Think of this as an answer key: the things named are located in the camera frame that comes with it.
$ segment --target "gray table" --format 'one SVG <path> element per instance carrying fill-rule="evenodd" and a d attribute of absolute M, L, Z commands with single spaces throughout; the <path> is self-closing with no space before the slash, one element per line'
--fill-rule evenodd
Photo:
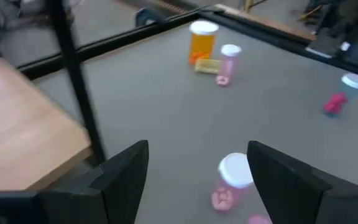
<path fill-rule="evenodd" d="M 247 223 L 266 215 L 255 188 L 237 209 L 216 213 L 209 196 L 219 161 L 258 140 L 358 184 L 358 97 L 338 118 L 321 109 L 346 71 L 220 27 L 222 44 L 244 52 L 232 86 L 187 64 L 180 27 L 85 63 L 108 156 L 140 139 L 150 164 L 137 223 Z M 65 72 L 37 82 L 79 118 Z"/>

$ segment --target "white cap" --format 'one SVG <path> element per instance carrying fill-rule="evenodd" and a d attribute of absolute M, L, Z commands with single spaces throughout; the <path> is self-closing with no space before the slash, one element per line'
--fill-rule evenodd
<path fill-rule="evenodd" d="M 243 189 L 254 182 L 247 155 L 235 152 L 227 155 L 220 163 L 218 171 L 230 186 Z"/>
<path fill-rule="evenodd" d="M 190 25 L 190 31 L 198 35 L 212 35 L 218 29 L 218 25 L 208 21 L 196 21 Z"/>
<path fill-rule="evenodd" d="M 221 53 L 230 57 L 235 57 L 240 52 L 241 52 L 241 47 L 234 44 L 225 44 L 221 48 Z"/>
<path fill-rule="evenodd" d="M 358 89 L 358 75 L 348 73 L 342 76 L 342 82 L 346 85 Z"/>
<path fill-rule="evenodd" d="M 347 51 L 349 49 L 349 47 L 351 47 L 351 45 L 348 42 L 343 42 L 341 45 L 341 50 L 342 51 Z"/>

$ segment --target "wooden board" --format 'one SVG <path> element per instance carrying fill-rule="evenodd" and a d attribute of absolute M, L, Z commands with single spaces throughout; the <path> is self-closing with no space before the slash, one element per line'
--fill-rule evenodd
<path fill-rule="evenodd" d="M 249 19 L 250 21 L 254 21 L 254 22 L 258 22 L 261 23 L 265 26 L 269 26 L 278 30 L 282 30 L 284 32 L 287 32 L 289 34 L 293 34 L 293 35 L 297 35 L 298 37 L 303 37 L 305 39 L 308 40 L 316 40 L 316 36 L 310 33 L 307 33 L 303 30 L 299 30 L 299 29 L 294 29 L 291 27 L 288 27 L 284 24 L 281 24 L 279 22 L 275 22 L 275 21 L 271 21 L 269 19 L 265 19 L 259 16 L 255 16 L 249 13 L 245 13 L 242 11 L 239 11 L 237 9 L 231 8 L 229 6 L 225 6 L 223 4 L 217 4 L 215 5 L 218 8 L 224 9 L 227 13 L 230 13 L 232 15 L 237 15 L 237 16 L 241 16 L 243 18 Z"/>
<path fill-rule="evenodd" d="M 0 190 L 42 189 L 89 155 L 86 130 L 0 59 Z"/>

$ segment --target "table surface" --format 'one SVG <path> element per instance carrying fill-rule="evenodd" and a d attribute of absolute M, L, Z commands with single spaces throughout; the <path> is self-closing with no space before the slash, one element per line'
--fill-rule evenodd
<path fill-rule="evenodd" d="M 242 47 L 230 87 L 187 64 L 188 25 L 85 63 L 107 154 L 149 140 L 136 223 L 247 223 L 267 216 L 252 187 L 228 214 L 209 202 L 219 161 L 260 141 L 358 184 L 358 97 L 337 118 L 322 113 L 346 73 L 220 27 L 214 46 Z M 37 82 L 78 116 L 65 72 Z"/>
<path fill-rule="evenodd" d="M 0 190 L 42 189 L 91 154 L 86 130 L 0 59 Z"/>

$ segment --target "yellow object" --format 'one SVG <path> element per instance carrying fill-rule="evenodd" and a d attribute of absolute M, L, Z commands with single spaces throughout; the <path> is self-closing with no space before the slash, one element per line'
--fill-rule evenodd
<path fill-rule="evenodd" d="M 254 4 L 254 0 L 244 0 L 246 3 L 245 3 L 245 7 L 244 7 L 244 10 L 246 13 L 249 13 L 250 10 L 251 10 L 251 5 Z"/>
<path fill-rule="evenodd" d="M 307 17 L 309 17 L 310 15 L 312 15 L 313 13 L 315 13 L 317 10 L 321 9 L 322 6 L 317 6 L 316 8 L 314 8 L 312 11 L 306 13 L 306 14 L 303 14 L 299 17 L 299 20 L 304 20 L 306 19 Z"/>
<path fill-rule="evenodd" d="M 197 59 L 194 70 L 201 73 L 218 74 L 220 65 L 220 60 Z"/>
<path fill-rule="evenodd" d="M 218 29 L 218 25 L 208 21 L 196 21 L 190 25 L 190 64 L 194 65 L 198 58 L 209 58 L 211 56 L 215 33 Z"/>

